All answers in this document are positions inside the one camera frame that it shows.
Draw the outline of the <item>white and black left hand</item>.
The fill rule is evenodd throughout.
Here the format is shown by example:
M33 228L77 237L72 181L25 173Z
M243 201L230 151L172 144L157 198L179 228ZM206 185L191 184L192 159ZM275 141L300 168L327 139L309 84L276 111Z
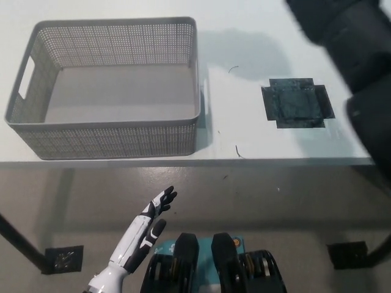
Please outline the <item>white and black left hand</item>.
M86 292L122 292L124 279L146 258L167 222L160 215L170 209L177 192L170 186L135 216L117 244L108 265L88 283Z

